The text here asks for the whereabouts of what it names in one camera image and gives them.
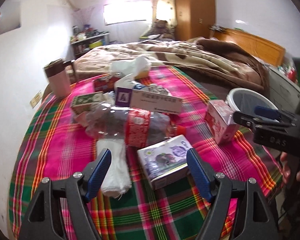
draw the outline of pink box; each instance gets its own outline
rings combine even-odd
[[[234,111],[223,100],[210,100],[204,120],[217,144],[231,141],[239,126],[233,119]]]

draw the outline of plaid tablecloth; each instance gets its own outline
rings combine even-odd
[[[13,233],[18,237],[30,199],[43,177],[64,179],[82,171],[96,158],[95,140],[73,122],[70,103],[74,96],[93,92],[93,79],[73,85],[73,93],[63,100],[50,94],[35,114],[20,147],[10,186],[9,213]],[[187,128],[186,138],[215,171],[231,179],[257,179],[270,199],[280,188],[282,176],[275,160],[263,147],[252,142],[248,129],[238,131],[232,142],[217,146],[203,122],[206,104],[215,99],[199,83],[175,67],[154,67],[144,84],[157,83],[184,99],[183,111],[173,119]],[[138,163],[136,151],[127,149],[132,189],[120,199],[98,197],[89,204],[92,219],[102,239],[166,240],[194,238],[207,214],[209,204],[200,197],[188,177],[153,191]],[[69,239],[75,234],[62,200]],[[230,203],[222,236],[232,227],[235,201]]]

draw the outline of metal bolt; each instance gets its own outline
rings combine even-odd
[[[49,181],[50,181],[50,179],[49,179],[48,177],[44,177],[44,178],[41,180],[41,182],[44,183],[44,184],[48,183]]]
[[[251,184],[256,184],[257,183],[257,180],[255,178],[250,178],[248,180]]]
[[[219,179],[223,179],[225,177],[225,175],[222,172],[217,172],[216,177],[219,178]]]
[[[73,177],[76,179],[80,178],[81,176],[82,176],[82,172],[80,172],[80,171],[77,171],[73,174]]]

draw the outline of headboard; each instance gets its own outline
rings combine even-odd
[[[216,31],[213,37],[220,41],[235,43],[251,55],[273,66],[280,66],[285,55],[285,48],[250,33],[233,29]]]

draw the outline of wooden wardrobe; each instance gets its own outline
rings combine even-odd
[[[176,40],[195,37],[209,38],[209,28],[216,22],[215,0],[175,0],[178,25]]]

